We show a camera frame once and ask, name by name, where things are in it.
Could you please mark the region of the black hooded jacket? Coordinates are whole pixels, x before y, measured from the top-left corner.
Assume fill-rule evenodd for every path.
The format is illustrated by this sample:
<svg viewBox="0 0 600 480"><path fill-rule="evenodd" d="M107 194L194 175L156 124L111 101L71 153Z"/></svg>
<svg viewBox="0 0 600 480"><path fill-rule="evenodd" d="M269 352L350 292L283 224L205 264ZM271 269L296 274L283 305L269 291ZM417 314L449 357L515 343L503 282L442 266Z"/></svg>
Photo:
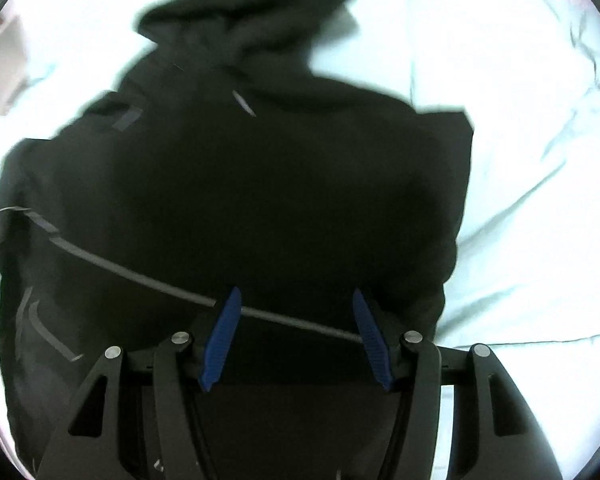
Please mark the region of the black hooded jacket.
<svg viewBox="0 0 600 480"><path fill-rule="evenodd" d="M472 129L312 72L347 1L158 4L117 89L6 155L0 367L34 478L411 478L404 335L442 313ZM235 287L242 317L204 392Z"/></svg>

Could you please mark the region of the light blue bed sheet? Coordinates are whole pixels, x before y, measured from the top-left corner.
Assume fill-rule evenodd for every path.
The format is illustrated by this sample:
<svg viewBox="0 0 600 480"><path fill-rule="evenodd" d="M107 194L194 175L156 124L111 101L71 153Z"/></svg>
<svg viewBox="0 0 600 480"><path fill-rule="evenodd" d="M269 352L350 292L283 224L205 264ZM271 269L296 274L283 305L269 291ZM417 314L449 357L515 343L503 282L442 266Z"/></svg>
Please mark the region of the light blue bed sheet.
<svg viewBox="0 0 600 480"><path fill-rule="evenodd" d="M0 169L148 52L159 0L8 0ZM438 341L494 348L574 478L600 447L600 14L591 0L353 0L317 73L475 128Z"/></svg>

